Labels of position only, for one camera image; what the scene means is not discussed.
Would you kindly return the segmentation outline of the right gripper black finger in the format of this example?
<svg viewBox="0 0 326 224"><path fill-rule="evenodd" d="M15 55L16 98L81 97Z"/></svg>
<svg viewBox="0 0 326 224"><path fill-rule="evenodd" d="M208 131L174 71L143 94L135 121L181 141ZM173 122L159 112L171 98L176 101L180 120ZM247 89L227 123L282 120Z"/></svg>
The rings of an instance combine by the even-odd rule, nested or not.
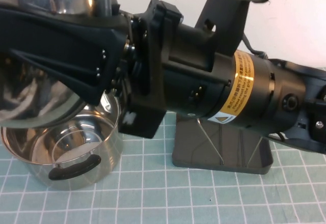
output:
<svg viewBox="0 0 326 224"><path fill-rule="evenodd" d="M1 30L1 51L44 70L91 105L110 87L125 41L126 34L114 29L82 36L43 28Z"/></svg>
<svg viewBox="0 0 326 224"><path fill-rule="evenodd" d="M18 7L1 7L1 43L24 43L23 34L33 41L58 38L90 43L125 43L128 22L122 15L91 17L28 11Z"/></svg>

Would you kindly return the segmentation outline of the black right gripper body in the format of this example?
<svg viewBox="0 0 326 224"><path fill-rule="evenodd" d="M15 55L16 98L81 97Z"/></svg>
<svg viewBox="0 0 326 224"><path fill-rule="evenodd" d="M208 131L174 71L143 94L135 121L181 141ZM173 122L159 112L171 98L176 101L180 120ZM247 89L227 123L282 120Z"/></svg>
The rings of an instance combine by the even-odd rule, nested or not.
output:
<svg viewBox="0 0 326 224"><path fill-rule="evenodd" d="M213 34L176 16L128 22L128 43L116 76L121 130L155 130L174 111L249 130L270 130L274 69L243 51L216 52Z"/></svg>

